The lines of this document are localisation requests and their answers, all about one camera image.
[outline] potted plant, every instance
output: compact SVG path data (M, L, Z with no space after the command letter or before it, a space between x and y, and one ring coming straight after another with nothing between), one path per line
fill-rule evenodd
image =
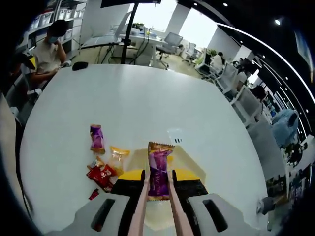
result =
M217 52L214 49L207 49L207 54L210 54L211 57L214 57L217 54Z
M138 30L142 31L143 28L144 28L144 24L143 24L143 23L133 23L133 24L132 24L132 27L135 28L135 29L138 29Z

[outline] candy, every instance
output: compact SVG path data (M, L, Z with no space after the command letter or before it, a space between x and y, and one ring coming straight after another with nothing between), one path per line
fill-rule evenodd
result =
M99 156L97 156L96 160L94 160L90 165L88 165L88 169L91 170L94 167L102 168L104 166L105 166L105 163L102 161L102 159Z
M97 189L95 189L95 190L93 191L93 193L90 195L89 200L93 200L93 199L96 198L98 195L99 195L99 192L98 192L98 188L97 188Z
M149 152L150 165L150 200L168 200L167 156L173 149L151 150Z
M87 177L94 180L103 190L110 192L113 184L109 181L110 177L115 176L116 172L110 166L105 165L104 169L95 166L88 173Z
M124 173L123 162L129 156L130 151L121 150L117 147L110 146L112 156L108 161L108 165L116 171L117 176L121 176Z
M148 144L148 153L150 151L167 151L167 150L173 150L175 146L168 145L168 144L158 144L154 142L149 142Z
M101 126L99 124L91 124L90 126L90 135L92 138L91 150L99 153L104 154L104 136L101 130Z

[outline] round table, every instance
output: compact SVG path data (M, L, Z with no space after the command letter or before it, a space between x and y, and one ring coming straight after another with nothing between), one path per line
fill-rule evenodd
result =
M43 233L71 224L96 188L86 177L86 165L94 159L91 123L102 125L108 153L109 145L136 150L148 141L170 143L167 130L180 128L184 150L207 173L209 193L237 207L252 227L266 229L267 216L256 214L257 202L267 196L262 167L220 91L173 71L101 64L61 69L27 122L21 174L33 220Z

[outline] person's hand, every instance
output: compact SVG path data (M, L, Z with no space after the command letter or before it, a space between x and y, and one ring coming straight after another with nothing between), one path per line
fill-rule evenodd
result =
M52 71L50 72L50 74L51 74L51 75L56 75L58 71L59 71L59 68L56 68L56 69L52 70Z
M61 42L58 39L56 42L54 42L54 44L59 46L59 45L61 45Z

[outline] chair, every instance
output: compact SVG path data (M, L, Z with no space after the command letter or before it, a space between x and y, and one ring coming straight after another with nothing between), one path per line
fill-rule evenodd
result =
M285 175L285 162L270 125L264 116L251 125L248 134L257 151L266 180Z
M195 49L196 44L189 43L188 50L186 51L187 58L182 61L188 61L189 65L191 65L192 61L197 59L197 50Z
M230 104L245 127L254 123L255 116L262 111L262 104L245 85L241 88L240 92L230 102Z
M203 50L203 60L200 64L195 66L195 70L206 77L210 76L212 78L216 78L217 71L210 65L211 63L211 55L207 53L207 49Z
M215 84L223 94L232 90L236 93L237 72L237 69L233 65L227 63L223 73L215 79Z
M169 33L164 40L167 43L167 45L156 46L156 50L159 51L161 54L159 62L161 62L166 67L166 69L169 67L169 65L162 61L163 54L164 53L169 55L175 54L176 49L180 45L182 40L183 37L179 36L178 34Z

